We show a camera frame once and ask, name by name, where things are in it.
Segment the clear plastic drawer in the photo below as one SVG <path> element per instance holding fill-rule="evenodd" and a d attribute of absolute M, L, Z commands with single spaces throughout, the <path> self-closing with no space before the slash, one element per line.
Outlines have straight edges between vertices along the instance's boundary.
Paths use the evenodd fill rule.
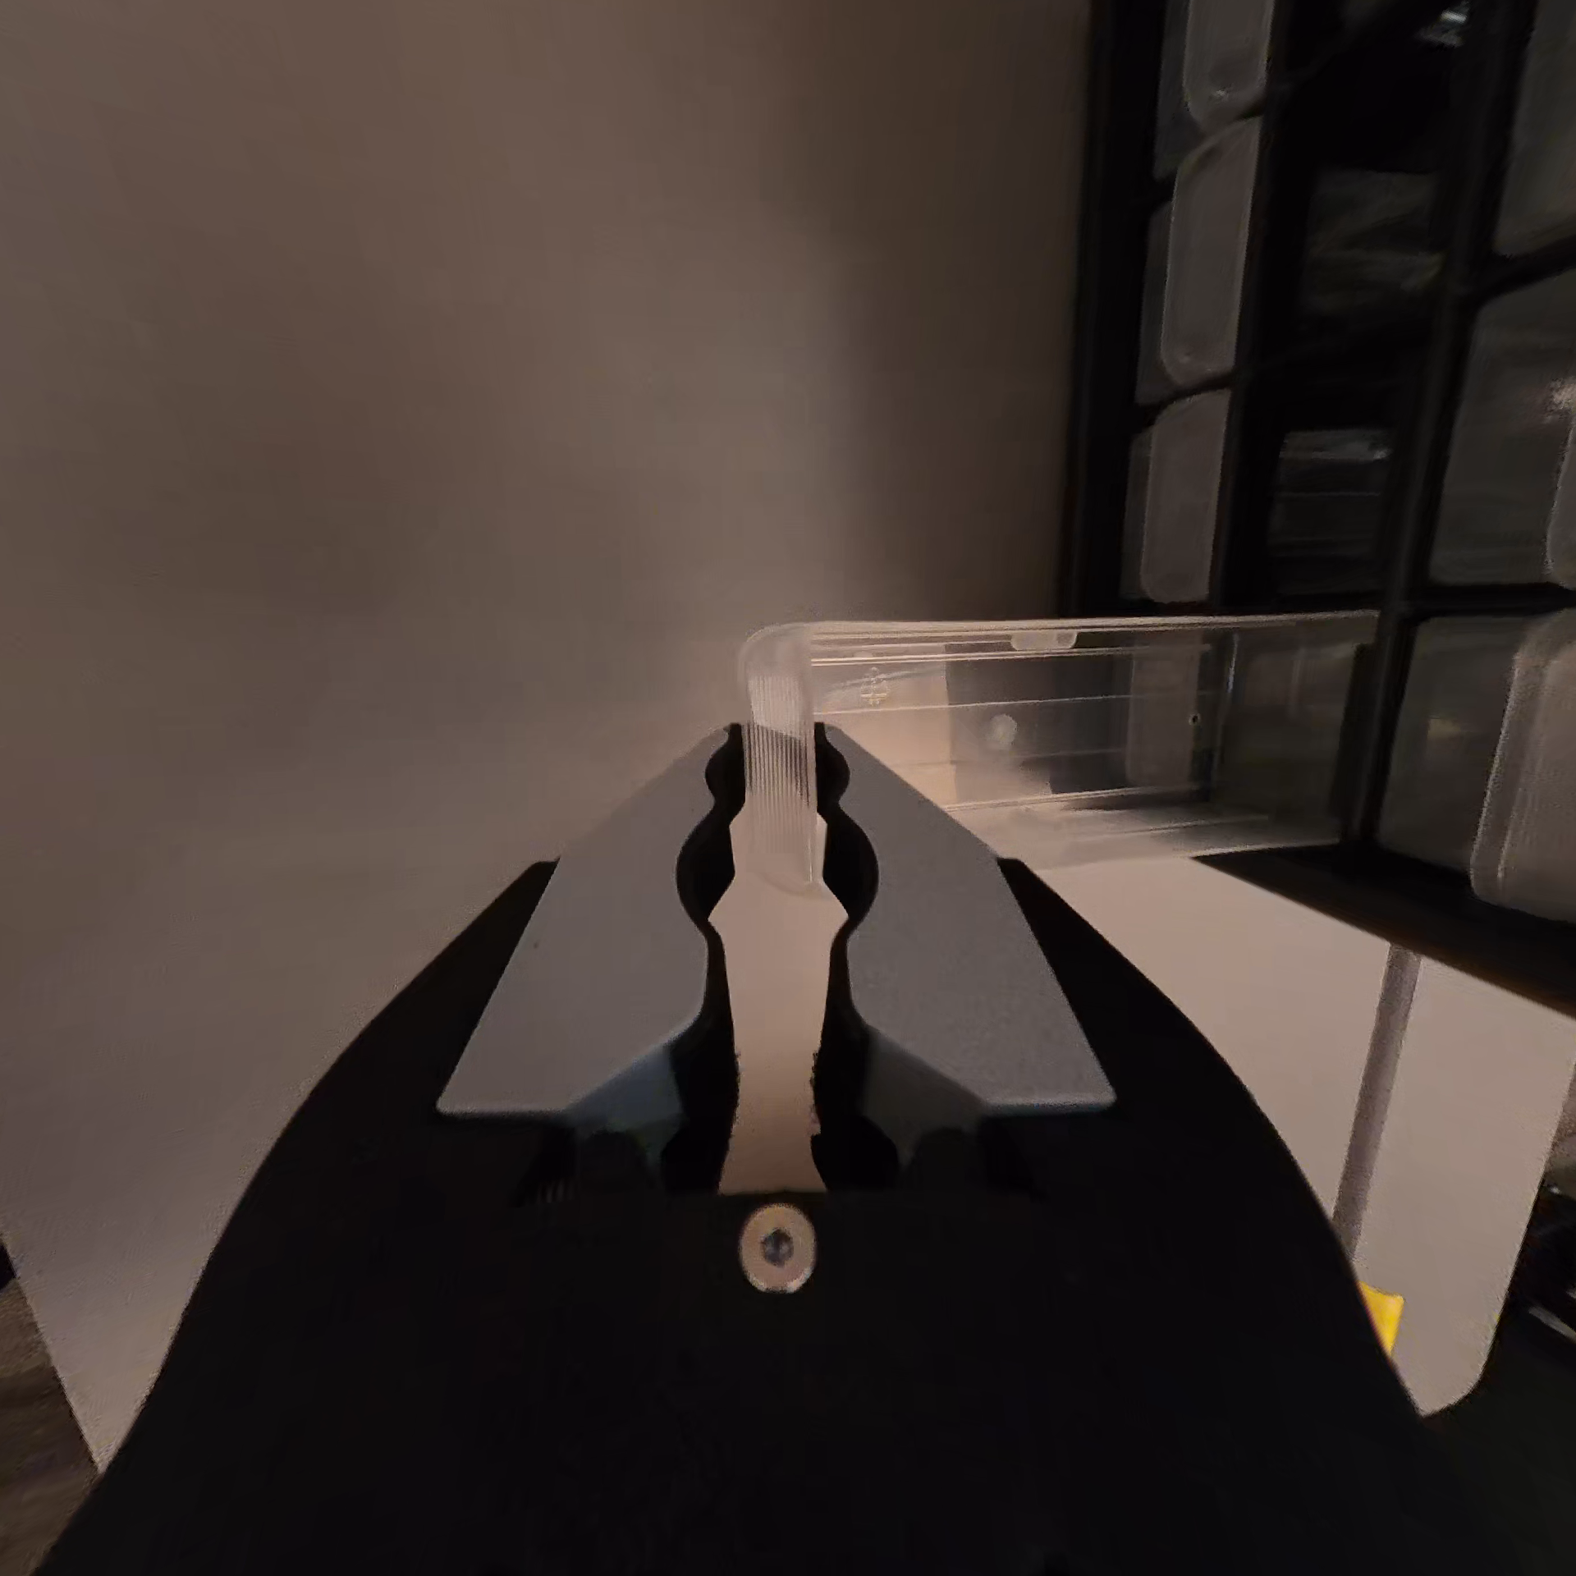
<path fill-rule="evenodd" d="M 759 625 L 736 649 L 744 868 L 813 882 L 813 729 L 1033 872 L 1341 843 L 1368 649 L 1368 604 Z"/>

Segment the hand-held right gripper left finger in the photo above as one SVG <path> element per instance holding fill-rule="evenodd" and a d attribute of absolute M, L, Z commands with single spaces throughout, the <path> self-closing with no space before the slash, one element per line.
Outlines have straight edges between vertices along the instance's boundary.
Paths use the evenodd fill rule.
<path fill-rule="evenodd" d="M 541 882 L 437 1118 L 530 1118 L 572 1140 L 637 1140 L 666 1191 L 718 1191 L 736 1126 L 727 940 L 736 727 L 701 729 Z"/>

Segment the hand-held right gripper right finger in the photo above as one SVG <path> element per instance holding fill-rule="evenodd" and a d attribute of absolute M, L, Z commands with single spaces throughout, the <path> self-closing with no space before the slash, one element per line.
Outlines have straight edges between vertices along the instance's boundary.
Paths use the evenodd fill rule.
<path fill-rule="evenodd" d="M 813 1048 L 813 1171 L 909 1171 L 939 1127 L 1117 1099 L 983 838 L 813 727 L 823 889 L 846 906 Z"/>

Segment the black drawer cabinet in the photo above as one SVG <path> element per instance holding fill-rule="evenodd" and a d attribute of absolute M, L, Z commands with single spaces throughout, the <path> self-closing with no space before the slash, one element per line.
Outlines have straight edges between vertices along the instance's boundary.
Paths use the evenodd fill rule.
<path fill-rule="evenodd" d="M 1124 495 L 1137 440 L 1137 306 L 1140 239 L 1157 209 L 1157 20 L 1162 0 L 1096 0 L 1090 57 L 1090 152 L 1082 152 L 1082 274 L 1075 274 L 1075 416 L 1065 416 L 1065 521 L 1062 521 L 1062 611 L 1186 611 L 1137 604 L 1117 595 L 1124 571 Z M 1207 856 L 1313 912 L 1387 935 L 1427 961 L 1576 1012 L 1576 931 L 1474 897 L 1437 868 L 1313 843 L 1313 848 L 1237 848 Z"/>

